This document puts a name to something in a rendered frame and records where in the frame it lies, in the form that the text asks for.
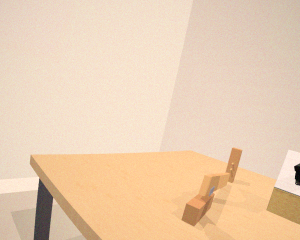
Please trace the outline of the long wooden rail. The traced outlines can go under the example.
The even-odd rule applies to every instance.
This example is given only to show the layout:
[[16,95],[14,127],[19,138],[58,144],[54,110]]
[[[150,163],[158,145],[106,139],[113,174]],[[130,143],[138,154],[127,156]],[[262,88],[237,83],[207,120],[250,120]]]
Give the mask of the long wooden rail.
[[206,196],[210,194],[210,190],[214,187],[213,191],[216,191],[227,185],[230,177],[230,173],[215,173],[215,174],[207,174],[204,175],[199,195]]

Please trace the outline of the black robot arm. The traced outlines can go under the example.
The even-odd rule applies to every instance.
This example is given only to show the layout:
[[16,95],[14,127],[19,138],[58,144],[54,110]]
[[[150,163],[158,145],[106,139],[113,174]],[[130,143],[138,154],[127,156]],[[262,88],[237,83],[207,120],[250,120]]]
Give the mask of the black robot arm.
[[295,173],[295,184],[300,186],[300,163],[294,166]]

